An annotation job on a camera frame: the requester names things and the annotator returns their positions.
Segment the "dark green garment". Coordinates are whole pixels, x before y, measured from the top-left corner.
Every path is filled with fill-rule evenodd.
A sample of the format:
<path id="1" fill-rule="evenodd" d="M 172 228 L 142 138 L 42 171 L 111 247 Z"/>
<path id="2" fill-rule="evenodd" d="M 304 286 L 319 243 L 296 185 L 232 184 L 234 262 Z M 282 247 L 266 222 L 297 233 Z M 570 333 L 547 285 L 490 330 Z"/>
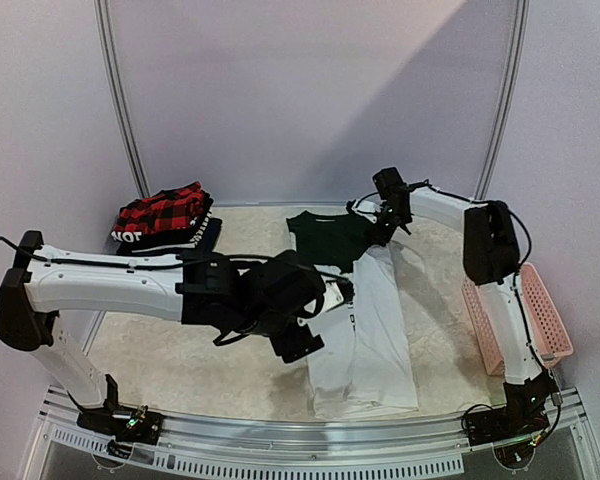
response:
<path id="1" fill-rule="evenodd" d="M 305 265 L 332 266 L 352 273 L 354 262 L 372 245 L 368 231 L 374 224 L 355 213 L 318 215 L 303 211 L 287 218 L 286 225 Z"/>

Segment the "white cloth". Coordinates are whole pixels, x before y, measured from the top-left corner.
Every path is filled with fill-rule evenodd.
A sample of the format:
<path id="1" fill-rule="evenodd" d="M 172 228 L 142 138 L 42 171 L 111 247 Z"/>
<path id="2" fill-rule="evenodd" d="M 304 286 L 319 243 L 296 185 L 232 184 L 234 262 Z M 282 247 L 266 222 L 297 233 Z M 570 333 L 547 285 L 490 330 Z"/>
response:
<path id="1" fill-rule="evenodd" d="M 388 248 L 370 247 L 348 275 L 353 299 L 308 322 L 324 347 L 307 358 L 310 405 L 322 420 L 419 409 L 406 324 Z"/>

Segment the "red black plaid shirt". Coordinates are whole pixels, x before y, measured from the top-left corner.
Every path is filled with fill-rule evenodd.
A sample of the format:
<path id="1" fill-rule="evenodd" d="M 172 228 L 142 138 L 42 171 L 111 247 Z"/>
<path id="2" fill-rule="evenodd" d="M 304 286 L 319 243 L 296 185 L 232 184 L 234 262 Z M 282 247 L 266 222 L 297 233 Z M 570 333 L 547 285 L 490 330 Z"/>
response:
<path id="1" fill-rule="evenodd" d="M 199 230 L 212 204 L 211 195 L 198 181 L 162 190 L 122 207 L 111 237 L 132 250 L 188 242 Z"/>

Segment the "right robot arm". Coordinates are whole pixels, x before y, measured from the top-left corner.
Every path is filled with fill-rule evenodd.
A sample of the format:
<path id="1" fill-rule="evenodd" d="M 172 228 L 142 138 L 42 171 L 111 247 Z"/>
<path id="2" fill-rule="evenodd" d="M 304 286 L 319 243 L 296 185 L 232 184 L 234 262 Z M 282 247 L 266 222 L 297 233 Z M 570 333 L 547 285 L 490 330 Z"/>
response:
<path id="1" fill-rule="evenodd" d="M 386 242 L 396 229 L 407 231 L 415 215 L 462 232 L 465 276 L 476 287 L 504 361 L 506 404 L 498 412 L 497 427 L 504 435 L 519 435 L 557 387 L 540 359 L 522 300 L 523 258 L 514 227 L 518 217 L 503 201 L 469 199 L 427 180 L 407 183 L 395 167 L 380 170 L 372 181 L 380 199 L 373 239 Z"/>

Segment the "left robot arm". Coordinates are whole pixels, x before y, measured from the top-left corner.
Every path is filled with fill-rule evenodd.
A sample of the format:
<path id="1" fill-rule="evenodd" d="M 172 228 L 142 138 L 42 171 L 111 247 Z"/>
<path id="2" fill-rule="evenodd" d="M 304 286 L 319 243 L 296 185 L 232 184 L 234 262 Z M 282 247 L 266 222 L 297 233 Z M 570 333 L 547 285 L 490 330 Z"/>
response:
<path id="1" fill-rule="evenodd" d="M 323 348 L 307 320 L 326 304 L 323 275 L 295 251 L 276 256 L 185 249 L 147 257 L 90 255 L 44 243 L 38 231 L 14 245 L 0 284 L 0 340 L 28 352 L 108 434 L 128 426 L 113 380 L 98 371 L 61 325 L 64 310 L 152 316 L 217 330 L 214 344 L 267 338 L 293 363 Z"/>

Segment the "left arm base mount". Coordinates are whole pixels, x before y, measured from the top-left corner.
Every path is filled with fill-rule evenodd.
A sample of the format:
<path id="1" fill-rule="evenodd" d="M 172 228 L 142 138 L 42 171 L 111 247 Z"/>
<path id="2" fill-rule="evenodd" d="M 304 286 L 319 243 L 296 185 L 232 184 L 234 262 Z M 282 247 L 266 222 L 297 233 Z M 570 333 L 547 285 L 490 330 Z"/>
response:
<path id="1" fill-rule="evenodd" d="M 105 385 L 106 396 L 101 406 L 87 408 L 76 403 L 79 410 L 77 425 L 112 436 L 119 443 L 156 445 L 165 416 L 150 410 L 147 405 L 132 408 L 120 404 L 118 384 L 109 374 L 105 375 Z"/>

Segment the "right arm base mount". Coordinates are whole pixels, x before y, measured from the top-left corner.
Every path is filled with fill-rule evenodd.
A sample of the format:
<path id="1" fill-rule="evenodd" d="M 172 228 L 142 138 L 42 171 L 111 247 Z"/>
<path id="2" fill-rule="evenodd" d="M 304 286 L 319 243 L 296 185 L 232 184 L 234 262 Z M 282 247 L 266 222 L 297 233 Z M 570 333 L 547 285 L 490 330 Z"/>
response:
<path id="1" fill-rule="evenodd" d="M 506 407 L 476 404 L 462 414 L 461 429 L 471 446 L 522 439 L 536 448 L 556 430 L 561 418 L 562 395 L 552 394 L 551 401 L 556 408 L 553 422 L 549 421 L 544 405 L 533 408 L 527 417 L 516 417 Z"/>

